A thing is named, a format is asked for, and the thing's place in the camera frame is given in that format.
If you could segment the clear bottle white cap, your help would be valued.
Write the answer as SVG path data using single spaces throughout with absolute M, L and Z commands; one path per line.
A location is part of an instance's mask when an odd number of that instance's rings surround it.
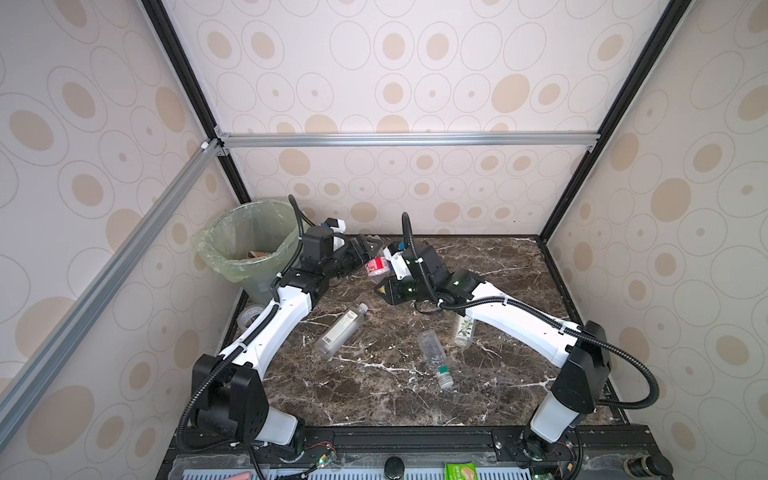
M 365 303 L 348 308 L 314 344 L 316 352 L 330 360 L 364 323 L 369 307 Z

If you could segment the clear bottle red label yellow cap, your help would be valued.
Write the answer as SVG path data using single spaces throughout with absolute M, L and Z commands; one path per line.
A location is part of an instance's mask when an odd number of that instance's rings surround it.
M 384 257 L 377 257 L 365 265 L 367 277 L 373 282 L 380 282 L 393 273 L 391 263 Z

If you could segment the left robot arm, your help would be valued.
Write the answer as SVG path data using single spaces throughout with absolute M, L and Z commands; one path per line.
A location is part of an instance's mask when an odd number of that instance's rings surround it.
M 218 355 L 203 355 L 193 367 L 192 396 L 177 438 L 194 426 L 225 443 L 299 443 L 303 422 L 269 405 L 262 377 L 291 331 L 316 307 L 330 281 L 347 276 L 377 257 L 382 241 L 345 235 L 339 227 L 312 226 L 299 253 L 277 275 L 272 298 L 250 327 Z

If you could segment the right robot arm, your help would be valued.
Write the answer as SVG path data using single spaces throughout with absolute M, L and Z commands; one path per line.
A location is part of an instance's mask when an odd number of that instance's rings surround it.
M 523 342 L 560 369 L 528 424 L 530 441 L 556 443 L 596 409 L 611 369 L 610 353 L 596 343 L 605 339 L 601 326 L 594 322 L 579 326 L 553 317 L 472 271 L 451 272 L 426 243 L 412 249 L 393 242 L 383 255 L 393 274 L 377 288 L 387 303 L 434 300 L 442 310 L 486 323 Z

